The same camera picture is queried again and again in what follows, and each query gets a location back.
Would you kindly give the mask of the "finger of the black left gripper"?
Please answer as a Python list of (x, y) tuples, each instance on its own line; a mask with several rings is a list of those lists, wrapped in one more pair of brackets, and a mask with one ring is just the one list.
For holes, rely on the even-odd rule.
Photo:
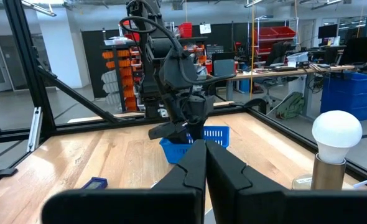
[(204, 124), (205, 124), (205, 120), (200, 120), (200, 121), (197, 121), (195, 123), (190, 123), (189, 124), (189, 134), (191, 135), (191, 137), (194, 141), (199, 140), (199, 139), (203, 139)]
[(174, 144), (187, 144), (187, 129), (184, 122), (168, 122), (149, 130), (150, 139), (165, 138)]

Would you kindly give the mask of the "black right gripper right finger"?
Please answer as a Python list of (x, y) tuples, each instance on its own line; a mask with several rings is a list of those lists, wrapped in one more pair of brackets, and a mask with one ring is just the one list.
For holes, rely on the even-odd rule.
[(289, 190), (207, 141), (217, 224), (367, 224), (367, 190)]

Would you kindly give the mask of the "wooden office desk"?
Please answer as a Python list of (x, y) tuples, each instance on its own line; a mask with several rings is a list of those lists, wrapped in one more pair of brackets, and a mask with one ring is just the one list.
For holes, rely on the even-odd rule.
[(325, 72), (336, 72), (336, 71), (344, 71), (344, 70), (352, 70), (355, 67), (352, 65), (339, 65), (330, 68), (307, 68), (297, 69), (293, 71), (286, 71), (286, 72), (264, 72), (264, 73), (257, 73), (254, 71), (251, 72), (237, 72), (233, 78), (230, 78), (226, 81), (226, 100), (232, 101), (233, 100), (233, 81), (234, 80), (242, 80), (242, 79), (251, 79), (254, 78), (262, 78), (262, 77), (286, 77), (286, 76), (296, 76), (296, 75), (311, 75), (314, 73), (325, 73)]

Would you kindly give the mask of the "black office chair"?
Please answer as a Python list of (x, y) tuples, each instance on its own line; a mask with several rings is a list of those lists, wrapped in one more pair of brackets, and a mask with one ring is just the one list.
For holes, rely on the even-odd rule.
[[(268, 55), (266, 62), (262, 64), (263, 69), (268, 70), (275, 66), (283, 66), (286, 58), (286, 52), (290, 47), (290, 42), (275, 43), (272, 46), (271, 52)], [(269, 104), (270, 107), (272, 107), (275, 100), (271, 98), (269, 90), (272, 87), (287, 83), (287, 77), (262, 77), (256, 78), (254, 81), (265, 88), (266, 94), (264, 95), (263, 99), (266, 100), (266, 103)]]

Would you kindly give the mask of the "blue plastic basket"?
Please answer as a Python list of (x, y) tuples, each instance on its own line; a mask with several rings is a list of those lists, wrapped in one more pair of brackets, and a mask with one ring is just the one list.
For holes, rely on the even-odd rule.
[[(204, 126), (204, 140), (213, 140), (223, 148), (227, 149), (230, 145), (230, 127), (229, 126)], [(162, 138), (159, 142), (162, 147), (167, 162), (169, 164), (177, 164), (185, 153), (190, 149), (194, 140), (191, 135), (187, 134), (188, 144), (174, 144), (168, 139)]]

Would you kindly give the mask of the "dark blue digital timer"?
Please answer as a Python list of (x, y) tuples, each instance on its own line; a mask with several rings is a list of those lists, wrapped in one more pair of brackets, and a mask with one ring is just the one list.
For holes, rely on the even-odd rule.
[(106, 189), (108, 181), (101, 177), (92, 177), (81, 189)]

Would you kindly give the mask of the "orange parts bin rack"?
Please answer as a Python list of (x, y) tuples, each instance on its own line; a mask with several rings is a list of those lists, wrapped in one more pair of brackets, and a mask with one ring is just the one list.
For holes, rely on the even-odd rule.
[(104, 41), (102, 57), (107, 72), (102, 74), (105, 100), (117, 112), (144, 111), (139, 97), (142, 61), (139, 47), (127, 37), (113, 37)]

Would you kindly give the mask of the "red plastic crate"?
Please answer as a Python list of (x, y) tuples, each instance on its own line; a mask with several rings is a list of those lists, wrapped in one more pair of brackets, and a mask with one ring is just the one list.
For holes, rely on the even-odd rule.
[(192, 38), (192, 28), (193, 25), (191, 22), (184, 22), (178, 26), (180, 36), (183, 39)]

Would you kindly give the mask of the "green backpack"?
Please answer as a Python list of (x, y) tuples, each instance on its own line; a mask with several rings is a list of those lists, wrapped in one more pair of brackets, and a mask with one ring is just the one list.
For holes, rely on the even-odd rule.
[(276, 118), (287, 120), (300, 115), (305, 105), (301, 92), (294, 91), (276, 108)]

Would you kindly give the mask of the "white bulb on brass base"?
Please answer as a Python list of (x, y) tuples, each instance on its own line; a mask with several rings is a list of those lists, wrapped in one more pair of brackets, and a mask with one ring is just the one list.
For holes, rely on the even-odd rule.
[(361, 140), (363, 128), (352, 114), (334, 110), (319, 115), (312, 125), (318, 151), (312, 173), (292, 181), (294, 190), (341, 190), (346, 170), (346, 155)]

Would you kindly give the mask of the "red storage bins shelf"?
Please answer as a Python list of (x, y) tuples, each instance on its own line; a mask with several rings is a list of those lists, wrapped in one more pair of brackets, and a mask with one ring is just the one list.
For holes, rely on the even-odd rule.
[(256, 28), (253, 33), (255, 54), (261, 61), (267, 59), (274, 44), (295, 40), (297, 37), (296, 31), (286, 26)]

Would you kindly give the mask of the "white plastic tub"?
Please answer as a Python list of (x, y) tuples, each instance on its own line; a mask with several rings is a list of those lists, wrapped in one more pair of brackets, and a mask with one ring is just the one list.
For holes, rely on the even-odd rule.
[(309, 61), (308, 52), (299, 52), (287, 56), (288, 67), (296, 67), (297, 62), (308, 62), (308, 61)]

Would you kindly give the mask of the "blue storage tote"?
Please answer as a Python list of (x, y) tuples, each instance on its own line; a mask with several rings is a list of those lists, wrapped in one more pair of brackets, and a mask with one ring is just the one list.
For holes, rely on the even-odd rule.
[(323, 80), (323, 91), (340, 91), (349, 94), (367, 93), (367, 74), (332, 72)]
[(353, 116), (355, 116), (360, 121), (367, 120), (367, 106), (346, 107), (346, 106), (335, 106), (335, 105), (322, 105), (320, 107), (321, 113), (325, 113), (327, 111), (333, 111), (333, 110), (346, 111), (347, 113), (350, 113)]
[(342, 91), (323, 91), (322, 106), (360, 108), (367, 106), (367, 93), (350, 94)]

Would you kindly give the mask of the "black desk monitor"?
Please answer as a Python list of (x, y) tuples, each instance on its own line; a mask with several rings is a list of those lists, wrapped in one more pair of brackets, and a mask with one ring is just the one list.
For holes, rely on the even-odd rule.
[(318, 28), (318, 38), (326, 39), (337, 36), (338, 25), (332, 24), (327, 26), (320, 26)]

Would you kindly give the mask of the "silver aluminium bracket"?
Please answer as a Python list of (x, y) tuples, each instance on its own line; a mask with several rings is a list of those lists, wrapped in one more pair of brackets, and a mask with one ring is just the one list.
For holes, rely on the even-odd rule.
[(35, 107), (27, 140), (26, 152), (34, 152), (39, 146), (40, 132), (42, 128), (43, 112), (41, 107)]

